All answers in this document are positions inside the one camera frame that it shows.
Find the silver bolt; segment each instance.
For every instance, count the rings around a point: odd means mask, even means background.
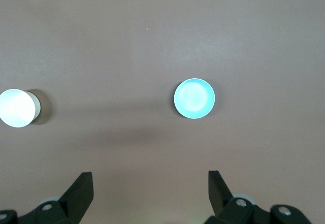
[[[291,212],[288,208],[284,207],[284,206],[280,206],[278,208],[278,210],[280,211],[281,214],[284,214],[284,215],[291,215]]]
[[[43,211],[46,211],[46,210],[49,210],[49,209],[51,209],[52,208],[52,205],[51,204],[47,204],[47,205],[44,205],[43,207],[42,207],[42,210]]]
[[[0,220],[4,220],[7,218],[7,214],[0,214]]]
[[[238,199],[236,200],[237,205],[241,206],[241,207],[246,207],[246,201],[242,200],[242,199]]]

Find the metal screw head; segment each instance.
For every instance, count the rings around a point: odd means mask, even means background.
[[[47,205],[44,205],[43,207],[42,207],[42,210],[43,211],[46,211],[46,210],[49,210],[49,209],[51,209],[52,208],[52,205],[51,204],[47,204]]]
[[[284,215],[291,215],[290,210],[289,210],[288,208],[284,207],[284,206],[280,206],[280,207],[278,208],[278,210],[279,210],[279,212],[280,212],[281,214],[284,214]]]
[[[0,215],[0,220],[4,220],[4,219],[6,219],[7,216],[8,216],[7,214],[1,214],[1,215]]]
[[[241,206],[241,207],[246,207],[247,206],[246,201],[244,201],[242,199],[236,200],[236,204]]]

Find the white cup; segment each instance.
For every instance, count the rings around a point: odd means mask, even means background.
[[[40,111],[40,101],[31,92],[9,89],[0,94],[0,118],[9,126],[27,126]]]

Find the light blue circular object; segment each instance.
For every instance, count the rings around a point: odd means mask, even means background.
[[[191,78],[182,82],[174,94],[174,104],[178,112],[190,119],[206,116],[213,108],[215,94],[206,81]]]

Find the gray tabletop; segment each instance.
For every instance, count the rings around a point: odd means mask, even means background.
[[[0,209],[92,171],[81,223],[201,224],[208,171],[260,207],[325,223],[325,0],[0,0],[0,91],[42,104],[0,123]],[[173,94],[202,78],[212,112]]]

